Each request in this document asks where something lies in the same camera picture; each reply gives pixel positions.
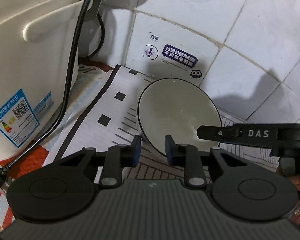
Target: black square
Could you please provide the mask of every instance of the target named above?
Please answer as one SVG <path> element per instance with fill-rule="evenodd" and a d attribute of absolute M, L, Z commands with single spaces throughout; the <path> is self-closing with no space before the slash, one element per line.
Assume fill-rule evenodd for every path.
<path fill-rule="evenodd" d="M 131 74 L 133 74 L 133 75 L 137 75 L 137 74 L 138 74 L 138 71 L 131 69 L 131 70 L 129 71 L 129 73 L 131 73 Z"/>
<path fill-rule="evenodd" d="M 108 123 L 110 122 L 111 118 L 107 117 L 106 115 L 101 115 L 98 123 L 101 123 L 103 126 L 107 127 Z"/>
<path fill-rule="evenodd" d="M 114 98 L 116 98 L 116 99 L 118 99 L 118 100 L 120 100 L 120 101 L 123 101 L 125 97 L 126 97 L 125 94 L 118 92 L 118 93 L 115 95 Z"/>

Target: white mat with black squares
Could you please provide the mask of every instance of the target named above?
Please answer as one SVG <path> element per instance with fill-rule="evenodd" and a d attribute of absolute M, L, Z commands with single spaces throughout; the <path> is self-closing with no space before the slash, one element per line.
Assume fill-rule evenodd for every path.
<path fill-rule="evenodd" d="M 136 112 L 138 99 L 151 82 L 153 82 L 151 78 L 121 66 L 105 93 L 76 130 L 65 151 L 62 151 L 62 157 L 75 153 L 82 147 L 94 147 L 97 151 L 107 151 L 112 145 L 131 143 L 133 137 L 138 134 Z M 58 141 L 50 151 L 45 165 L 51 163 L 58 152 L 60 155 L 61 146 L 80 114 L 73 113 L 70 116 Z M 223 126 L 241 122 L 222 111 L 220 111 L 220 115 Z M 272 171 L 275 171 L 278 166 L 277 158 L 269 157 L 269 150 L 228 144 L 221 144 L 221 147 Z M 102 168 L 99 169 L 95 182 L 98 182 L 101 170 Z M 209 178 L 207 167 L 204 167 L 204 170 Z M 183 175 L 183 168 L 168 166 L 166 161 L 156 158 L 149 152 L 145 144 L 142 144 L 138 166 L 123 170 L 123 177 L 131 179 L 174 179 L 183 178 Z"/>

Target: qr code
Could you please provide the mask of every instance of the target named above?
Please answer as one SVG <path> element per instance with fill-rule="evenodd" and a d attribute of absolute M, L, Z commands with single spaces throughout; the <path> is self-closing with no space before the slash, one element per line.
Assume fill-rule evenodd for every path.
<path fill-rule="evenodd" d="M 16 117 L 18 118 L 18 120 L 20 120 L 23 115 L 28 112 L 29 108 L 25 102 L 24 99 L 21 100 L 21 102 L 12 109 L 13 113 L 16 115 Z"/>

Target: black power cord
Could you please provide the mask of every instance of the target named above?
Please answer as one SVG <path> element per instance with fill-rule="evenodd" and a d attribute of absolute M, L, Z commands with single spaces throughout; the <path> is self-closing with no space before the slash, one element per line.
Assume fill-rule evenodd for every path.
<path fill-rule="evenodd" d="M 67 109 L 68 101 L 69 101 L 69 94 L 70 94 L 70 88 L 71 88 L 71 81 L 72 81 L 73 69 L 74 69 L 74 64 L 75 64 L 75 58 L 76 58 L 76 55 L 77 55 L 79 37 L 80 37 L 83 22 L 84 22 L 84 17 L 86 15 L 87 11 L 88 11 L 90 1 L 91 0 L 84 0 L 81 11 L 80 11 L 80 14 L 79 14 L 79 17 L 78 17 L 77 25 L 76 25 L 75 30 L 74 30 L 74 37 L 73 37 L 73 40 L 72 40 L 72 45 L 71 45 L 71 50 L 70 50 L 68 70 L 67 70 L 67 75 L 66 75 L 66 84 L 65 84 L 65 90 L 64 90 L 64 94 L 63 94 L 63 100 L 62 100 L 62 104 L 61 104 L 60 113 L 59 113 L 57 119 L 54 121 L 54 123 L 49 127 L 49 129 L 45 133 L 43 133 L 35 142 L 33 142 L 31 145 L 29 145 L 23 151 L 23 153 L 21 153 L 19 156 L 17 156 L 13 161 L 9 162 L 4 167 L 0 168 L 0 188 L 4 184 L 5 179 L 7 177 L 7 174 L 9 172 L 10 168 L 18 160 L 20 160 L 22 157 L 24 157 L 25 155 L 30 153 L 31 150 L 33 150 L 37 145 L 39 145 L 43 140 L 45 140 L 56 129 L 56 127 L 60 124 L 60 122 L 62 121 L 62 119 L 63 119 L 63 117 L 66 113 L 66 109 Z"/>
<path fill-rule="evenodd" d="M 85 57 L 79 57 L 80 62 L 83 62 L 85 60 L 91 59 L 92 57 L 94 57 L 102 48 L 102 45 L 105 41 L 105 35 L 106 35 L 106 31 L 105 31 L 105 25 L 103 24 L 103 20 L 102 17 L 100 15 L 100 13 L 98 12 L 97 14 L 97 18 L 100 24 L 100 28 L 101 28 L 101 38 L 100 38 L 100 42 L 98 47 L 96 48 L 96 50 L 94 52 L 92 52 L 90 55 L 85 56 Z"/>

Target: tiled wall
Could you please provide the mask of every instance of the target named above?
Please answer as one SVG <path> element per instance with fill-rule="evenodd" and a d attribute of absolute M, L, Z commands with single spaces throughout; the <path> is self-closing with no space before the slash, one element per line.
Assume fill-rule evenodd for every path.
<path fill-rule="evenodd" d="M 188 80 L 248 122 L 300 122 L 300 0 L 109 0 L 100 12 L 94 60 Z M 85 23 L 79 54 L 99 36 Z"/>

